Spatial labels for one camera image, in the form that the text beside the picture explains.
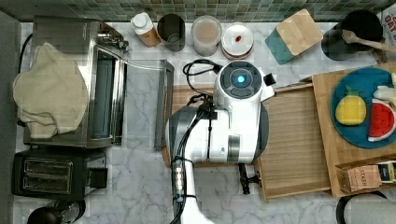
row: white container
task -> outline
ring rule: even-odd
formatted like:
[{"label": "white container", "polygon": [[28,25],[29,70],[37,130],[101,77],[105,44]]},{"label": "white container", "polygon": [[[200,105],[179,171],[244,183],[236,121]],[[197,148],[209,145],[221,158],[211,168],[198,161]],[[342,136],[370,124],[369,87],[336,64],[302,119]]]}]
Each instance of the white container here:
[{"label": "white container", "polygon": [[253,50],[253,32],[241,22],[228,26],[221,38],[221,51],[230,60],[245,59]]},{"label": "white container", "polygon": [[202,16],[194,21],[191,28],[195,51],[204,57],[213,55],[221,39],[221,25],[216,18]]},{"label": "white container", "polygon": [[137,14],[131,19],[131,24],[134,31],[139,35],[140,39],[149,48],[154,47],[161,43],[161,39],[152,24],[149,15],[146,12]]}]

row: blue plate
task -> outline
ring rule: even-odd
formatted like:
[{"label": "blue plate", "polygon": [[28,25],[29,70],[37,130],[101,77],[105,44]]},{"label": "blue plate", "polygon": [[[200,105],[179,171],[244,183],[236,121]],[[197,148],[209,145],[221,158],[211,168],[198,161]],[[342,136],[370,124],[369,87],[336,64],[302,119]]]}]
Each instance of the blue plate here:
[{"label": "blue plate", "polygon": [[[347,88],[359,90],[360,97],[366,103],[366,118],[359,125],[347,126],[338,122],[335,118],[335,108],[338,103],[346,96]],[[390,137],[378,141],[369,142],[367,140],[370,128],[370,116],[373,94],[377,90],[377,86],[388,86],[393,88],[390,72],[379,68],[362,68],[349,73],[337,85],[332,94],[330,102],[330,114],[335,129],[351,144],[357,147],[376,148],[384,147],[396,140],[396,132]]]}]

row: wooden spoon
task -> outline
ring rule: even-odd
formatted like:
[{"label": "wooden spoon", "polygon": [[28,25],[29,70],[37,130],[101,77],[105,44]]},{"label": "wooden spoon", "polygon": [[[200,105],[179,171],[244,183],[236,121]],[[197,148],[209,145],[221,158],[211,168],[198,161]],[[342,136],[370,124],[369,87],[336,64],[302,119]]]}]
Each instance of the wooden spoon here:
[{"label": "wooden spoon", "polygon": [[396,53],[396,47],[394,47],[392,45],[375,42],[375,41],[361,39],[361,38],[357,37],[355,35],[355,33],[353,33],[352,31],[343,30],[343,38],[345,39],[347,44],[359,43],[359,44],[363,44],[363,45],[366,45],[366,46],[369,46],[369,47],[372,47],[375,49],[382,49],[382,50],[391,51],[391,52]]}]

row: cup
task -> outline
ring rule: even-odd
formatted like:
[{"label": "cup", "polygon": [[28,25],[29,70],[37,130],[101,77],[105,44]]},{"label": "cup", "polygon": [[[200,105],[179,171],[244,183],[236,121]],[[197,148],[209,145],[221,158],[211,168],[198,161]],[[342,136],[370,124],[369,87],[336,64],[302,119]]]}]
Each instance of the cup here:
[{"label": "cup", "polygon": [[358,51],[367,51],[371,47],[361,44],[348,44],[342,30],[349,30],[357,37],[379,42],[382,39],[382,25],[379,18],[369,10],[356,10],[346,15],[332,29],[326,32],[321,41],[323,53],[332,60],[348,59]]},{"label": "cup", "polygon": [[184,49],[186,42],[186,25],[178,15],[164,15],[157,25],[158,34],[165,46],[174,52]]}]

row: beige towel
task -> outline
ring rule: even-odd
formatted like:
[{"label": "beige towel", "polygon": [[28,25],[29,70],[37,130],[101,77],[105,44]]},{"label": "beige towel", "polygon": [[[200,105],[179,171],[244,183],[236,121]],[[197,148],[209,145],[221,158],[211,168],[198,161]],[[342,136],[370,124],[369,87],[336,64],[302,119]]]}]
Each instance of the beige towel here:
[{"label": "beige towel", "polygon": [[76,61],[48,43],[36,52],[32,69],[14,81],[14,100],[33,138],[74,131],[89,102]]}]

